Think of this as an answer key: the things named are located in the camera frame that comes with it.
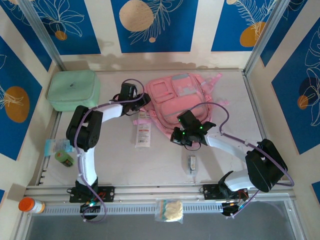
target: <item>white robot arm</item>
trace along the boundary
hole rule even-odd
[[[84,106],[76,108],[66,136],[72,144],[76,139],[76,144],[80,149],[79,176],[75,182],[73,194],[79,196],[78,198],[83,203],[92,201],[94,195],[96,195],[93,194],[93,191],[98,194],[99,190],[94,152],[99,140],[102,123],[112,118],[126,115],[129,110],[137,111],[148,104],[150,100],[146,93],[143,96],[140,94],[139,97],[135,85],[123,83],[121,92],[113,97],[112,103],[106,103],[105,106],[98,110],[89,110]],[[239,144],[232,140],[235,137],[228,135],[231,138],[231,140],[228,140],[228,138],[222,136],[226,136],[225,133],[222,134],[221,132],[222,127],[220,127],[219,131],[210,131],[208,133],[216,125],[212,122],[202,124],[190,110],[180,114],[177,118],[181,123],[181,128],[174,128],[170,139],[171,142],[185,147],[192,146],[193,143],[200,143],[219,148],[246,163],[247,169],[228,172],[218,184],[214,184],[214,187],[203,185],[205,199],[221,200],[235,199],[236,197],[239,199],[239,190],[247,190],[252,187],[263,192],[269,192],[288,170],[276,147],[267,139],[258,142],[257,147],[250,145],[255,148],[254,150],[247,149],[245,146],[239,147]]]
[[[71,191],[82,202],[92,199],[95,195],[93,191],[97,193],[99,190],[94,154],[102,123],[127,115],[128,111],[138,111],[150,100],[147,93],[137,95],[137,87],[125,81],[121,85],[120,93],[104,106],[88,109],[80,105],[75,109],[66,131],[66,138],[78,149],[79,175]]]
[[[102,123],[118,118],[123,113],[123,106],[121,104],[112,104],[107,105],[99,109],[100,112],[103,113],[102,115]],[[96,170],[95,170],[95,146],[92,148],[89,148],[87,152],[85,152],[82,148],[80,148],[80,154],[81,154],[81,169],[82,174],[86,182],[92,186],[98,179]],[[81,185],[86,185],[82,179],[81,176],[78,176],[77,181]]]

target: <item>label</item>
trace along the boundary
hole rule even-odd
[[[69,161],[68,159],[62,162],[63,165],[65,165],[66,167],[71,167],[73,165],[73,163],[71,161]]]
[[[44,203],[39,200],[34,200],[34,207],[29,211],[29,213],[40,214],[43,212]]]
[[[145,111],[140,111],[138,114],[138,120],[150,119],[150,116]],[[150,147],[151,139],[151,123],[138,124],[136,130],[135,147]]]

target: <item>orange bottle cap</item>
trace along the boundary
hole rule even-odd
[[[29,212],[35,206],[35,200],[31,197],[25,197],[19,202],[19,210],[22,212]]]

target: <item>plastic bag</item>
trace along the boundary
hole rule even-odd
[[[155,207],[154,218],[157,222],[183,223],[184,206],[181,200],[161,199]]]
[[[44,156],[51,156],[59,151],[65,151],[66,153],[71,153],[74,148],[71,146],[68,139],[47,139],[44,146]]]

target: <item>cable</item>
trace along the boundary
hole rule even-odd
[[[90,221],[90,220],[87,220],[85,219],[85,212],[82,214],[82,218],[83,218],[83,221],[85,222],[89,222],[89,223],[93,223],[93,224],[97,224],[97,223],[101,223],[103,222],[106,217],[107,217],[107,206],[106,204],[104,203],[104,201],[101,199],[101,197],[92,189],[92,187],[89,185],[89,183],[87,182],[87,180],[85,179],[84,177],[84,173],[83,173],[83,169],[82,169],[82,157],[81,157],[81,152],[80,152],[80,149],[77,145],[77,139],[78,139],[78,136],[79,136],[79,132],[80,132],[80,129],[82,127],[82,125],[84,124],[87,116],[93,111],[93,110],[97,110],[99,108],[102,108],[102,107],[105,107],[105,106],[108,106],[108,105],[113,105],[113,104],[125,104],[125,103],[132,103],[132,102],[136,102],[136,101],[139,101],[140,99],[143,98],[144,94],[145,94],[145,87],[144,85],[139,81],[139,80],[136,80],[136,79],[133,79],[133,78],[130,78],[130,79],[127,79],[125,81],[123,81],[122,83],[126,83],[128,81],[136,81],[138,82],[141,86],[142,86],[142,94],[140,97],[138,97],[137,99],[134,99],[134,100],[126,100],[126,101],[114,101],[114,102],[107,102],[107,103],[104,103],[104,104],[101,104],[101,105],[98,105],[98,106],[95,106],[91,109],[89,109],[83,116],[83,118],[81,119],[80,121],[80,124],[78,126],[78,128],[76,129],[76,132],[75,132],[75,136],[74,136],[74,148],[77,152],[77,159],[78,159],[78,171],[79,171],[79,175],[82,179],[82,181],[84,182],[84,184],[87,186],[87,188],[95,195],[95,197],[99,200],[99,202],[101,202],[103,208],[104,208],[104,216],[102,219],[98,220],[98,221]]]
[[[247,199],[249,198],[249,195],[245,191],[241,190],[240,193],[243,193]]]
[[[195,151],[198,151],[198,150],[201,148],[201,143],[199,142],[199,147],[198,147],[197,149],[195,149],[195,150],[188,149],[188,148],[186,147],[186,145],[184,145],[184,148],[187,149],[188,151],[195,152]]]
[[[224,132],[222,131],[222,127],[226,124],[226,122],[228,122],[228,120],[229,120],[229,118],[230,118],[230,114],[229,114],[228,110],[227,110],[224,106],[222,106],[222,105],[220,105],[220,104],[218,104],[218,103],[215,103],[215,102],[201,102],[201,103],[193,106],[193,107],[190,108],[189,110],[191,111],[192,109],[194,109],[194,108],[196,108],[196,107],[198,107],[198,106],[200,106],[200,105],[205,105],[205,104],[212,104],[212,105],[218,106],[218,107],[222,108],[222,109],[225,111],[225,113],[226,113],[226,119],[225,119],[225,120],[221,123],[221,125],[219,126],[219,132],[220,132],[221,135],[223,135],[223,136],[225,136],[225,137],[227,137],[227,138],[233,139],[233,140],[235,140],[235,141],[237,141],[237,142],[240,142],[240,143],[242,143],[242,144],[244,144],[244,145],[246,145],[246,146],[249,146],[249,147],[251,147],[251,148],[253,148],[253,149],[256,149],[257,151],[259,151],[260,153],[262,153],[266,158],[268,158],[274,165],[276,165],[276,167],[277,167],[278,169],[280,169],[280,171],[283,172],[283,174],[286,175],[286,177],[287,177],[287,178],[289,179],[289,181],[290,181],[290,184],[286,184],[286,183],[276,183],[277,185],[287,186],[287,187],[293,187],[293,186],[295,185],[294,180],[293,180],[292,177],[287,173],[287,171],[286,171],[282,166],[280,166],[280,164],[277,163],[276,160],[274,160],[269,154],[267,154],[267,153],[266,153],[265,151],[263,151],[261,148],[259,148],[259,147],[257,147],[257,146],[254,146],[254,145],[252,145],[251,143],[247,143],[246,141],[244,141],[244,140],[242,140],[242,139],[240,139],[240,138],[237,138],[237,137],[235,137],[235,136],[231,136],[231,135],[229,135],[229,134],[226,134],[226,133],[224,133]],[[233,214],[233,215],[230,216],[230,217],[234,218],[238,213],[240,213],[240,212],[242,211],[242,209],[244,209],[244,208],[253,200],[253,198],[259,193],[259,191],[260,191],[260,190],[256,191],[256,193],[248,200],[248,202],[247,202],[242,208],[240,208],[239,211],[237,211],[235,214]]]
[[[131,114],[128,114],[128,113],[126,113],[125,115],[127,115],[127,116],[132,116],[132,115],[135,115],[135,114],[138,114],[138,113],[140,113],[140,111],[135,111],[134,113],[131,113]]]

